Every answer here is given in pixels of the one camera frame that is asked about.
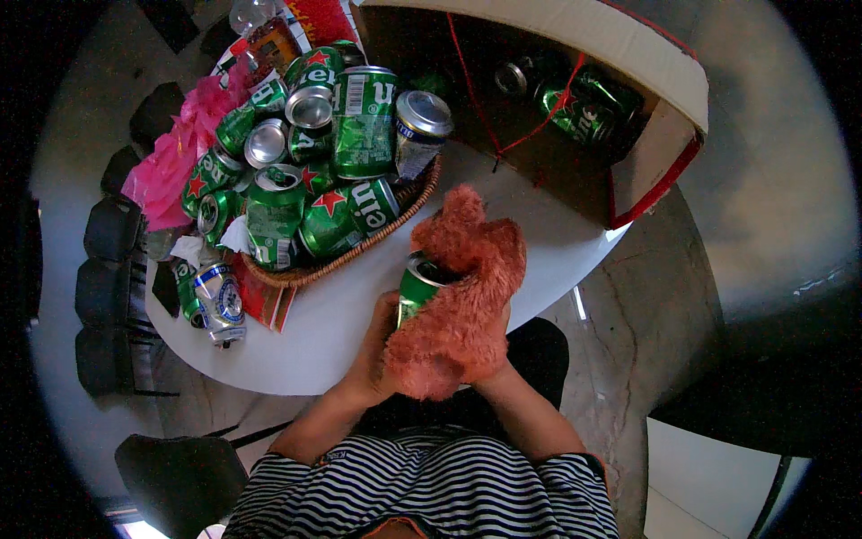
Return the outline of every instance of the table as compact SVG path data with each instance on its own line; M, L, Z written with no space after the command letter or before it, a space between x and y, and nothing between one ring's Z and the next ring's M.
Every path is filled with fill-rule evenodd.
M527 240L527 275L512 297L509 331L573 288L610 252L625 229L605 230L581 217L529 179L472 148L447 143L440 187L425 206L386 240L351 264L298 292L283 334L247 317L246 339L228 350L206 332L172 318L152 292L156 264L147 268L147 314L167 345L189 365L224 384L275 395L318 395L338 382L365 334L374 301L398 287L409 252L410 230L437 211L443 195L472 185L488 205L488 218L511 217Z

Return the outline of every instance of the black chair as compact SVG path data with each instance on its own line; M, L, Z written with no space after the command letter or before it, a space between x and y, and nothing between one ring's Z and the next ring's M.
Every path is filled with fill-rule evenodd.
M220 436L169 440L131 435L114 452L122 482L148 524L172 539L195 539L234 508L248 482L236 449L263 440L291 421L228 441Z
M119 262L135 249L141 228L141 209L131 200L105 197L90 210L84 232L87 256ZM145 272L146 266L136 263Z
M141 163L131 146L124 146L111 155L102 174L102 193L114 198L125 198L121 191L128 173Z
M155 149L156 139L173 128L171 116L179 116L185 96L175 82L156 86L128 121L128 131L132 141L141 146L147 154Z
M148 395L176 397L175 392L137 389L130 344L152 346L152 342L131 339L117 327L84 326L75 337L78 381L92 397L105 395Z
M97 258L87 259L78 268L75 285L75 312L85 326L118 326L135 335L158 337L144 328L152 328L148 320L128 315L129 284L132 280L146 281L132 275L132 261L112 262Z

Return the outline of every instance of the paper box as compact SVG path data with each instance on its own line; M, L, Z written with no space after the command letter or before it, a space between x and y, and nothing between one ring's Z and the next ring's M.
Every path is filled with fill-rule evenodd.
M609 229L633 221L659 200L703 145L708 127L703 67L656 30L598 0L365 0L354 6L370 63L399 74L433 69L451 78L447 102L456 140L480 151L495 149L467 98L447 12L501 146L545 119L535 102L507 99L493 83L499 64L529 48L554 48L573 59L583 52L588 63L645 97L649 122L611 174L552 124L503 155L590 220Z

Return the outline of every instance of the stuffed animal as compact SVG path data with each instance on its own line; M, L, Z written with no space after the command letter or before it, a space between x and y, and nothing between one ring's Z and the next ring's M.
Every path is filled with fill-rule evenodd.
M402 323L386 342L384 362L401 393L442 400L506 361L499 319L524 280L527 246L511 219L485 221L482 199L467 185L449 191L443 208L416 225L410 242L460 280Z

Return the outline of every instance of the red packaging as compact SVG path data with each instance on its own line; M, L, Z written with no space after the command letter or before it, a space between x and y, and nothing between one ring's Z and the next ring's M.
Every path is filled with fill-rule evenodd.
M312 48L323 47L335 40L356 41L356 34L339 0L296 0L288 2L287 7L303 26Z

